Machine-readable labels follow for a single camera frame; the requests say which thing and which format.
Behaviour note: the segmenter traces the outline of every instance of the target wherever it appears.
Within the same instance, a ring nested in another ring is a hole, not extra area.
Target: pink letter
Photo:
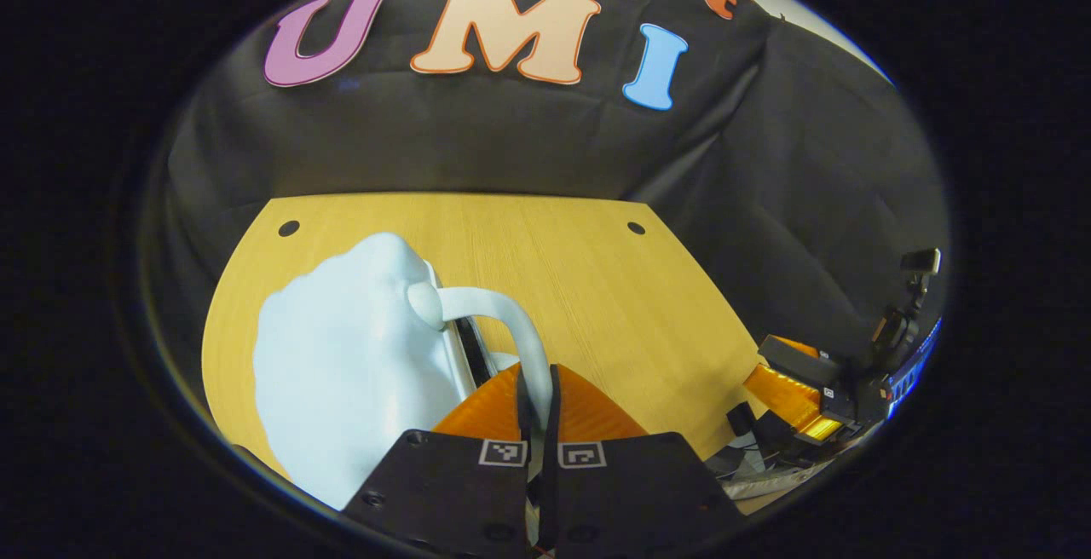
[[[316,55],[299,53],[299,41],[311,23],[311,16],[329,1],[311,1],[277,24],[276,36],[265,56],[265,79],[269,84],[299,86],[316,82],[332,75],[359,53],[383,0],[352,0],[329,47]]]

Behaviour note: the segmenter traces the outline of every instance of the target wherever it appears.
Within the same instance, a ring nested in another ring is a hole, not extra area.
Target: wooden table
[[[281,237],[289,221],[299,228]],[[202,367],[221,433],[286,477],[254,402],[259,310],[296,276],[377,231],[405,238],[445,286],[513,297],[533,319],[550,362],[587,378],[648,431],[681,432],[702,459],[733,438],[729,409],[745,399],[757,416],[768,409],[742,386],[759,360],[757,345],[647,205],[463,193],[274,199],[216,288]],[[490,350],[516,352],[503,324],[477,320]]]

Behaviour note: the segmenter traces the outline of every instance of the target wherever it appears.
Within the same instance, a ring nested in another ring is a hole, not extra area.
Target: blue letter
[[[668,91],[679,55],[690,49],[690,44],[678,35],[655,24],[642,24],[640,34],[647,43],[644,45],[644,58],[636,80],[622,86],[622,94],[628,100],[650,107],[651,109],[670,109],[674,102]]]

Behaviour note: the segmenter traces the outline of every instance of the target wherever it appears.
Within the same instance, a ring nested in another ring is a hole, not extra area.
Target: letter m
[[[466,51],[470,29],[477,33],[485,64],[500,71],[529,41],[530,56],[519,61],[519,73],[531,80],[575,84],[576,67],[587,21],[602,11],[595,0],[541,0],[519,12],[515,0],[447,0],[432,43],[409,67],[420,73],[459,73],[473,64]]]

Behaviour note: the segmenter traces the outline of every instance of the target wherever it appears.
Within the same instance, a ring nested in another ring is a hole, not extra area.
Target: white plastic object
[[[421,320],[433,329],[442,329],[445,322],[465,317],[494,318],[506,324],[515,340],[538,425],[546,428],[553,399],[549,361],[546,360],[546,348],[538,336],[538,330],[535,330],[535,323],[514,299],[484,288],[435,288],[425,282],[409,286],[407,296]]]
[[[259,418],[292,483],[332,508],[406,429],[435,427],[476,389],[457,334],[425,324],[409,302],[418,283],[442,286],[404,239],[381,233],[262,306]]]
[[[489,353],[489,359],[492,362],[493,367],[496,368],[497,372],[504,371],[505,369],[511,368],[513,365],[519,362],[519,357],[515,355],[509,355],[507,353]]]

